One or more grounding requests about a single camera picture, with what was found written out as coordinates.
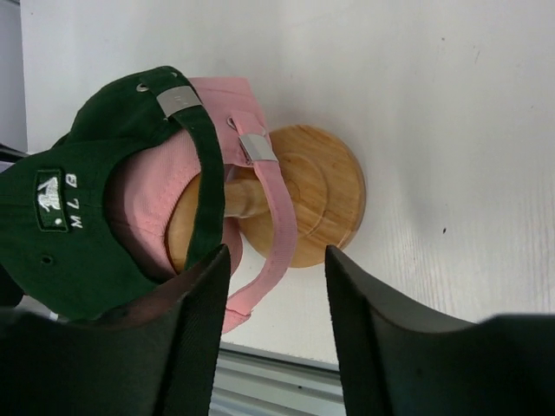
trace metal buckle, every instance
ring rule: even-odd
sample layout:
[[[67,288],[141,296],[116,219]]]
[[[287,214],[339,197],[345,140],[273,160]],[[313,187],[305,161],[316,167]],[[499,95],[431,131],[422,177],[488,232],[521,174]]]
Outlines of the metal buckle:
[[[160,93],[156,100],[162,107],[166,118],[186,108],[202,106],[199,97],[191,87],[181,86]]]
[[[241,134],[239,141],[250,162],[259,160],[278,161],[276,154],[271,150],[270,144],[264,136],[253,133]]]

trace white table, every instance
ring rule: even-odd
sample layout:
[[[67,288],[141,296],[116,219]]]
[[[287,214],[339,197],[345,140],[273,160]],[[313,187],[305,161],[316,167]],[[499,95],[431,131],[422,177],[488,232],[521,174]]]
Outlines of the white table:
[[[271,127],[323,127],[360,158],[346,251],[365,270],[472,321],[555,311],[554,2],[22,3],[31,151],[122,75],[243,75]],[[262,262],[247,249],[232,287]],[[323,266],[291,270],[224,341],[335,362]]]

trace cap eyelet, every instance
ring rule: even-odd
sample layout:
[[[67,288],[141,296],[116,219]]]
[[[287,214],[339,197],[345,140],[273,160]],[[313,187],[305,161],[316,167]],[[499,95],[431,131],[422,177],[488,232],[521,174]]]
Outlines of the cap eyelet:
[[[235,126],[235,121],[231,117],[227,118],[227,125],[237,132],[237,126]]]
[[[50,266],[54,264],[54,258],[52,256],[49,256],[48,254],[43,254],[41,256],[41,264],[44,264],[45,266]]]

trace pink fabric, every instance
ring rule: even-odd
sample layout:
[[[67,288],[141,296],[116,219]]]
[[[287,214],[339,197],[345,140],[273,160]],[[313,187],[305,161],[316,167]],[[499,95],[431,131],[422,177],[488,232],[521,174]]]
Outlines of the pink fabric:
[[[263,128],[252,113],[233,110],[232,119],[238,135],[263,134]],[[247,321],[254,307],[279,283],[291,264],[297,245],[295,210],[278,162],[260,160],[252,165],[270,206],[274,235],[270,255],[260,274],[228,299],[225,306],[224,334]]]
[[[252,309],[272,290],[291,263],[297,242],[297,222],[279,165],[247,160],[239,143],[242,133],[267,132],[264,115],[243,78],[192,78],[206,111],[212,118],[227,171],[250,166],[268,198],[274,221],[271,254],[258,277],[229,298],[226,333],[249,319]],[[227,119],[232,117],[237,131]],[[167,255],[165,232],[181,193],[199,174],[199,159],[191,136],[183,130],[160,146],[128,159],[113,176],[107,189],[107,218],[114,234],[135,261],[154,276],[176,275]],[[230,248],[232,273],[240,262],[243,246],[237,222],[224,221],[223,243]]]

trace green fabric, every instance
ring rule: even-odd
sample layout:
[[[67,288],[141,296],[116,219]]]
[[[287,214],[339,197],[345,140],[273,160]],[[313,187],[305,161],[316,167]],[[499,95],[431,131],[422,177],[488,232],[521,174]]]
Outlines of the green fabric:
[[[191,117],[176,120],[174,115],[166,120],[155,94],[137,91],[143,78],[151,76],[158,80],[160,91],[189,85],[171,67],[114,81],[85,103],[69,133],[50,150],[22,159],[0,174],[0,263],[25,293],[71,320],[95,319],[157,286],[156,276],[145,276],[112,234],[104,213],[104,192],[124,159],[169,139],[183,128],[181,123],[193,124],[202,168],[201,186],[205,187],[200,189],[198,212],[211,213],[196,217],[189,250],[194,253],[192,261],[221,243],[224,165],[213,124],[202,107],[178,113]],[[51,199],[41,205],[36,202],[38,194],[47,190],[38,191],[36,181],[48,179],[41,176],[46,171],[61,173],[59,201],[53,187]],[[56,218],[37,213],[43,205],[56,206],[56,202],[67,230]],[[47,230],[41,226],[45,218],[52,221]]]
[[[164,92],[166,85],[173,81],[174,74],[161,68],[155,69],[141,77],[142,83],[148,87],[151,94],[158,95]],[[194,90],[193,85],[183,77],[182,81]],[[181,111],[173,115],[181,126],[184,126],[197,149],[197,153],[214,154],[213,140],[206,140],[210,134],[217,137],[216,127],[212,124],[208,113],[203,107],[197,106]],[[215,201],[224,195],[224,161],[217,158],[199,158],[200,162],[200,183],[199,183],[199,206],[203,210],[197,210],[195,224],[203,224],[202,227],[194,227],[191,241],[187,251],[185,270],[199,262],[207,252],[214,248],[214,241],[221,242],[225,204]]]

